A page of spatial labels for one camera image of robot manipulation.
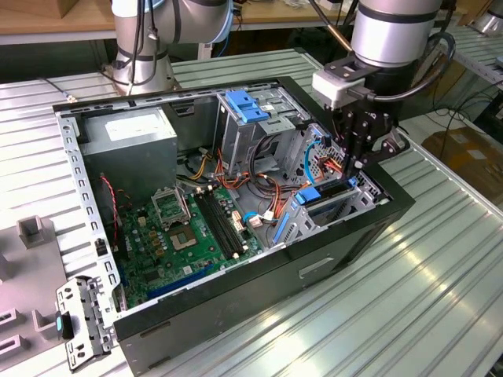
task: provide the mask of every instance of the blue plastic clip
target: blue plastic clip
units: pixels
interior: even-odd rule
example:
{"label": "blue plastic clip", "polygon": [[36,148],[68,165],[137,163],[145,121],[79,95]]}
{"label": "blue plastic clip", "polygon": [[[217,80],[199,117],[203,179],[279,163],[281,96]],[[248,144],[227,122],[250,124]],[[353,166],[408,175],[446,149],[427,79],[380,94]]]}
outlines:
{"label": "blue plastic clip", "polygon": [[257,105],[257,100],[250,97],[244,90],[227,90],[226,99],[245,123],[258,122],[259,120],[266,120],[269,118],[267,113],[260,110]]}

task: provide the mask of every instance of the aluminum workbench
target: aluminum workbench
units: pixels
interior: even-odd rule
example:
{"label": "aluminum workbench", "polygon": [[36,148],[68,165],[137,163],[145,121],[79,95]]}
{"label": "aluminum workbench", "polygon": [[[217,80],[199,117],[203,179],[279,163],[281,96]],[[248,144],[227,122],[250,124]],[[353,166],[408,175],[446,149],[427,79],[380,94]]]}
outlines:
{"label": "aluminum workbench", "polygon": [[[503,57],[503,35],[486,37],[468,26],[450,27],[447,31],[456,40],[455,61],[490,84],[503,80],[503,68],[495,62]],[[445,52],[444,45],[439,47]]]}
{"label": "aluminum workbench", "polygon": [[[290,75],[310,92],[320,65],[294,50],[174,64],[184,87]],[[97,74],[54,79],[75,97],[115,96]],[[51,105],[32,81],[0,86],[0,227],[53,220],[67,277],[93,248]],[[417,201],[353,265],[146,376],[484,375],[503,352],[503,213],[421,147],[383,163]],[[5,375],[69,375],[63,346]],[[131,376],[119,347],[80,376]]]}

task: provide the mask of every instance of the expansion slot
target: expansion slot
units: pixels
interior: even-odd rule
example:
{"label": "expansion slot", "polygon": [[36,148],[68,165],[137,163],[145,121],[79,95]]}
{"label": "expansion slot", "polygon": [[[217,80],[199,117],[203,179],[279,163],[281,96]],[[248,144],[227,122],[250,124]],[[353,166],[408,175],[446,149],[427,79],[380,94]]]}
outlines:
{"label": "expansion slot", "polygon": [[235,258],[236,254],[243,254],[243,245],[232,225],[227,220],[220,203],[213,196],[213,192],[206,191],[199,193],[194,196],[194,200],[226,259]]}

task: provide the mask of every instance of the motherboard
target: motherboard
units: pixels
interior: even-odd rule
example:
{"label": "motherboard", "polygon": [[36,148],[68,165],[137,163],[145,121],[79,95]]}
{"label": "motherboard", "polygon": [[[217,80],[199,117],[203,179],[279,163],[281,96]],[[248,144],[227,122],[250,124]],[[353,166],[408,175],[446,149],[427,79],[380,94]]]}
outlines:
{"label": "motherboard", "polygon": [[[235,228],[241,214],[226,188],[183,195],[180,200],[158,196],[142,207],[119,211],[126,250],[115,256],[128,309],[262,251],[249,230]],[[180,221],[168,227],[169,218]],[[226,244],[229,240],[239,245]]]}

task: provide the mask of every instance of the yellow wire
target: yellow wire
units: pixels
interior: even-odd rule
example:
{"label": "yellow wire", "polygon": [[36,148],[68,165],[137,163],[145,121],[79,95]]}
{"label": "yellow wire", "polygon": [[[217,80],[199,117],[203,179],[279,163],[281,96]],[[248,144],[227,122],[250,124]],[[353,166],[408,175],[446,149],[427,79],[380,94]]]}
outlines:
{"label": "yellow wire", "polygon": [[193,175],[192,177],[190,177],[190,179],[199,179],[201,177],[201,175],[203,175],[204,173],[204,166],[206,165],[206,159],[207,157],[203,157],[203,160],[201,161],[201,166],[199,168],[199,170],[197,171],[197,173],[195,175]]}

